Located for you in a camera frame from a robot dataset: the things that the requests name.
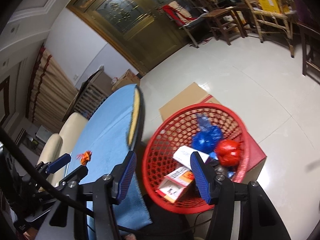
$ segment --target beige curtain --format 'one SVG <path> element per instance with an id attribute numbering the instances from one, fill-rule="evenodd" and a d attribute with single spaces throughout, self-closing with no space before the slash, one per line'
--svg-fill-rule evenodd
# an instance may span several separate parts
<path id="1" fill-rule="evenodd" d="M 26 117 L 51 132 L 59 132 L 77 92 L 50 52 L 42 47 L 30 80 Z"/>

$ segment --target floor tile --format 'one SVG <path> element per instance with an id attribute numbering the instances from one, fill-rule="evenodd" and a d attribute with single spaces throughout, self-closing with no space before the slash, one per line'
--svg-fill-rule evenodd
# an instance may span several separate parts
<path id="1" fill-rule="evenodd" d="M 320 151 L 320 85 L 316 84 L 304 100 L 294 109 L 292 117 L 297 121 L 312 145 Z"/>
<path id="2" fill-rule="evenodd" d="M 258 182 L 291 239 L 306 239 L 320 219 L 320 166 L 308 168 L 320 154 L 292 117 L 259 145 L 267 160 Z"/>
<path id="3" fill-rule="evenodd" d="M 238 69 L 223 65 L 207 75 L 211 79 L 207 92 L 236 112 L 257 142 L 290 117 L 268 92 Z"/>
<path id="4" fill-rule="evenodd" d="M 148 120 L 146 119 L 144 122 L 144 129 L 142 134 L 142 141 L 144 143 L 148 143 L 152 135 L 158 129 L 158 127 L 162 124 L 161 116 L 157 116 L 155 119 Z"/>
<path id="5" fill-rule="evenodd" d="M 290 114 L 317 85 L 301 74 L 301 64 L 282 57 L 265 59 L 259 65 L 250 64 L 243 70 L 267 90 Z"/>
<path id="6" fill-rule="evenodd" d="M 200 214 L 198 216 L 198 218 L 196 219 L 197 216 L 198 216 L 198 214 L 188 214 L 188 215 L 186 215 L 186 218 L 187 218 L 187 220 L 189 222 L 189 225 L 191 227 L 193 227 L 195 225 L 195 222 L 196 222 L 196 225 L 204 222 L 203 218 L 202 218 L 202 214 Z M 199 227 L 196 227 L 196 230 L 195 230 L 195 233 L 194 233 L 194 237 L 200 237 L 200 238 L 205 239 L 206 234 L 207 234 L 207 232 L 206 232 L 206 229 L 205 229 L 204 225 L 201 225 Z"/>
<path id="7" fill-rule="evenodd" d="M 236 112 L 261 142 L 268 158 L 258 181 L 292 240 L 306 239 L 320 218 L 320 85 L 301 68 L 301 45 L 295 58 L 285 43 L 261 44 L 254 37 L 237 38 L 231 46 L 214 39 L 199 49 L 185 46 L 141 79 L 143 141 L 162 123 L 159 108 L 196 82 Z M 197 223 L 208 216 L 200 215 Z M 197 228 L 195 236 L 204 238 L 208 226 Z"/>

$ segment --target sofa armrest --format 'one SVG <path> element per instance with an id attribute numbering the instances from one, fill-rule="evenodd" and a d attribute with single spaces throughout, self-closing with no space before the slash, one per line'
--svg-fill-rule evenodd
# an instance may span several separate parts
<path id="1" fill-rule="evenodd" d="M 62 156 L 65 153 L 71 153 L 72 149 L 76 145 L 82 130 L 86 126 L 88 120 L 85 119 L 79 113 L 73 113 L 69 116 L 67 121 L 64 123 L 63 127 L 61 128 L 59 135 L 62 138 L 62 145 L 60 148 L 59 156 Z M 57 186 L 60 180 L 64 178 L 66 167 L 61 168 L 56 173 L 51 174 L 48 177 L 48 181 L 51 183 L 52 186 Z"/>
<path id="2" fill-rule="evenodd" d="M 60 153 L 61 145 L 62 138 L 60 137 L 60 135 L 57 133 L 51 135 L 41 152 L 37 164 L 39 164 L 40 162 L 53 162 L 57 158 L 57 155 L 59 155 Z"/>
<path id="3" fill-rule="evenodd" d="M 59 132 L 63 141 L 59 157 L 65 153 L 71 153 L 87 123 L 88 120 L 79 113 L 73 113 L 69 116 Z"/>

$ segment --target red mesh basket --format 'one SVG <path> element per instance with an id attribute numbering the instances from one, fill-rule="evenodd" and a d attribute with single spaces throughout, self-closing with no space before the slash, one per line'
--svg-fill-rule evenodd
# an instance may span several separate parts
<path id="1" fill-rule="evenodd" d="M 241 144 L 241 161 L 232 181 L 241 182 L 249 160 L 249 134 L 241 119 L 230 109 L 212 103 L 200 103 L 181 109 L 170 116 L 151 137 L 142 160 L 143 183 L 151 199 L 162 208 L 180 214 L 200 213 L 211 209 L 192 190 L 188 190 L 177 202 L 171 203 L 155 191 L 163 177 L 176 169 L 172 158 L 182 145 L 191 146 L 191 137 L 200 129 L 196 113 L 205 114 L 212 125 L 218 125 L 225 139 Z"/>

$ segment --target black cable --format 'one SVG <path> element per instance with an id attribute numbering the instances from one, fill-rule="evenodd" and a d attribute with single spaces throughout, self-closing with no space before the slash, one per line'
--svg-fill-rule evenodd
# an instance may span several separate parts
<path id="1" fill-rule="evenodd" d="M 19 162 L 22 168 L 33 178 L 37 184 L 41 185 L 49 194 L 61 202 L 79 210 L 86 215 L 93 217 L 93 211 L 83 206 L 81 203 L 70 199 L 68 196 L 56 190 L 42 175 L 32 166 L 19 147 L 12 141 L 2 127 L 0 127 L 0 141 L 10 154 Z"/>
<path id="2" fill-rule="evenodd" d="M 199 217 L 201 214 L 203 214 L 203 213 L 205 213 L 205 212 L 208 212 L 208 211 L 212 211 L 212 210 L 213 210 L 213 209 L 209 209 L 209 210 L 202 211 L 201 213 L 199 213 L 199 214 L 196 216 L 195 223 L 193 224 L 193 226 L 194 226 L 194 227 L 196 226 L 197 219 L 198 219 L 198 217 Z"/>
<path id="3" fill-rule="evenodd" d="M 60 200 L 61 202 L 67 204 L 70 207 L 73 207 L 76 210 L 79 210 L 86 215 L 93 218 L 93 211 L 86 208 L 85 206 L 81 205 L 80 203 L 70 199 L 68 196 L 62 194 L 60 191 L 56 190 L 44 177 L 41 176 L 41 174 L 32 166 L 32 164 L 29 162 L 29 160 L 25 157 L 25 155 L 21 152 L 21 150 L 16 146 L 16 144 L 11 140 L 11 138 L 7 135 L 7 133 L 4 131 L 3 128 L 0 127 L 0 141 L 3 143 L 5 148 L 10 152 L 10 154 L 19 162 L 19 164 L 22 166 L 22 168 L 25 169 L 25 171 L 36 181 L 37 184 L 41 185 L 44 190 L 46 190 L 49 194 L 51 194 L 54 198 Z M 128 233 L 134 233 L 137 235 L 145 235 L 145 236 L 174 236 L 174 235 L 180 235 L 183 233 L 186 233 L 190 231 L 193 228 L 196 228 L 198 226 L 201 226 L 207 222 L 209 222 L 211 219 L 202 222 L 198 225 L 194 225 L 188 229 L 182 230 L 180 232 L 175 233 L 169 233 L 169 234 L 159 234 L 154 235 L 150 234 L 144 231 L 134 230 L 126 227 L 122 227 L 118 225 L 118 228 L 122 231 L 128 232 Z"/>
<path id="4" fill-rule="evenodd" d="M 151 234 L 151 233 L 147 233 L 147 232 L 144 232 L 144 231 L 140 231 L 140 230 L 133 230 L 133 229 L 130 229 L 130 228 L 126 228 L 126 227 L 122 227 L 122 226 L 119 226 L 118 225 L 118 228 L 119 230 L 122 230 L 122 231 L 125 231 L 125 232 L 128 232 L 128 233 L 133 233 L 133 234 L 136 234 L 136 235 L 143 235 L 143 236 L 175 236 L 175 235 L 180 235 L 180 234 L 183 234 L 183 233 L 186 233 L 186 232 L 189 232 L 190 230 L 192 230 L 193 228 L 196 228 L 196 227 L 199 227 L 201 225 L 204 225 L 205 223 L 208 223 L 211 219 L 208 219 L 207 221 L 204 221 L 200 224 L 197 224 L 195 226 L 192 226 L 188 229 L 185 229 L 185 230 L 182 230 L 182 231 L 179 231 L 179 232 L 175 232 L 175 233 L 168 233 L 168 234 L 159 234 L 159 235 L 155 235 L 155 234 Z"/>

